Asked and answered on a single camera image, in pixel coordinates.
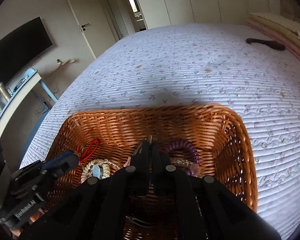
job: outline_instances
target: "wicker basket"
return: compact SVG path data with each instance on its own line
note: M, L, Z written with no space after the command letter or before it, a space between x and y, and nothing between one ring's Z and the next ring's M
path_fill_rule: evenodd
M47 159L53 159L66 150L76 152L79 149L79 154L82 154L91 140L99 138L98 150L85 163L106 158L123 165L138 143L150 135L159 142L159 147L176 138L192 142L200 157L202 173L216 176L256 212L257 180L249 136L241 118L219 104L80 112L63 123ZM56 182L55 188L48 193L47 209L79 184L81 173L82 167L78 167ZM127 220L126 239L175 237L175 221L169 217L173 213L171 199L159 202L157 197L150 195L135 201L149 217L164 219L155 229L140 228Z

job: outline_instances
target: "black tv screen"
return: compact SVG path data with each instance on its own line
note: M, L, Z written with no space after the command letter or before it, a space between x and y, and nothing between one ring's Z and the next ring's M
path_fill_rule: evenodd
M6 85L31 60L52 46L40 17L0 40L0 82Z

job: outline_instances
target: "pink blanket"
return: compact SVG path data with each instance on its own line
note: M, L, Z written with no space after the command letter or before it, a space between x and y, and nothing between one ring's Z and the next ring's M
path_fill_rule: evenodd
M292 41L288 40L286 37L282 36L280 33L260 24L254 20L248 20L247 25L257 31L261 32L265 36L277 41L286 46L286 49L293 54L300 61L300 48L296 46Z

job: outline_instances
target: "floral pattern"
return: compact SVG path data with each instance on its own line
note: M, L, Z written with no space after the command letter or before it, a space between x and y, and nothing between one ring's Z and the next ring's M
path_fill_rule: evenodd
M300 62L244 25L177 25L128 36L68 87L42 122L21 167L44 160L78 111L217 102L248 130L258 214L286 239L300 222Z

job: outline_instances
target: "screw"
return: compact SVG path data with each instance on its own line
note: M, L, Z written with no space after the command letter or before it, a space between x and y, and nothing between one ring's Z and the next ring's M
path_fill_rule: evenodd
M128 167L126 167L126 171L127 172L134 172L136 170L136 168L135 168L135 166L128 166Z
M174 165L168 165L166 166L166 170L169 172L174 172L176 170L176 167Z
M94 184L96 184L98 182L98 180L99 179L97 177L90 177L90 178L87 179L87 182L90 185L94 185Z
M214 182L214 177L212 177L212 176L210 176L210 175L204 176L203 179L204 179L204 181L207 182L207 183L212 183L212 182Z

